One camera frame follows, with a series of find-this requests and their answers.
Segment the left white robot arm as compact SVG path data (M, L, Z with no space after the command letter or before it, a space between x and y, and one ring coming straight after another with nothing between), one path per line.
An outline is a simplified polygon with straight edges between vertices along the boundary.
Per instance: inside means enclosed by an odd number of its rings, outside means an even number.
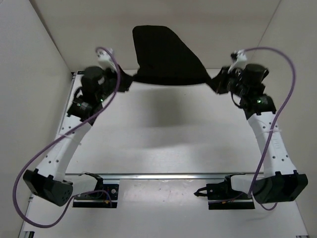
M115 91L127 92L132 82L133 77L123 70L119 79L115 70L110 68L90 66L82 72L81 85L74 91L63 121L62 139L50 147L33 171L24 172L23 180L34 195L59 207L77 194L102 195L104 185L99 175L85 172L77 179L67 180L65 172L81 140L104 109L103 101Z

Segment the black skirt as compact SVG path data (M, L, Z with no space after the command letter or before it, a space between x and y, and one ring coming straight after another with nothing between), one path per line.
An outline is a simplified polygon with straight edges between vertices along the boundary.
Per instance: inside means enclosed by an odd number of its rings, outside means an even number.
M135 82L187 86L210 80L199 58L170 28L141 25L133 28L132 35L139 65Z

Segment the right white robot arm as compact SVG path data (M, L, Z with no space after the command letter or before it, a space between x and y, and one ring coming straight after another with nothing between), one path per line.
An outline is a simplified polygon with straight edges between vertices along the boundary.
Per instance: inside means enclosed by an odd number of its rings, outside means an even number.
M308 185L307 176L298 173L283 143L277 124L280 111L264 92L267 75L268 69L259 64L244 69L225 66L207 82L217 94L240 98L237 107L244 111L262 154L252 178L243 174L226 178L222 194L230 199L242 192L259 204L290 202Z

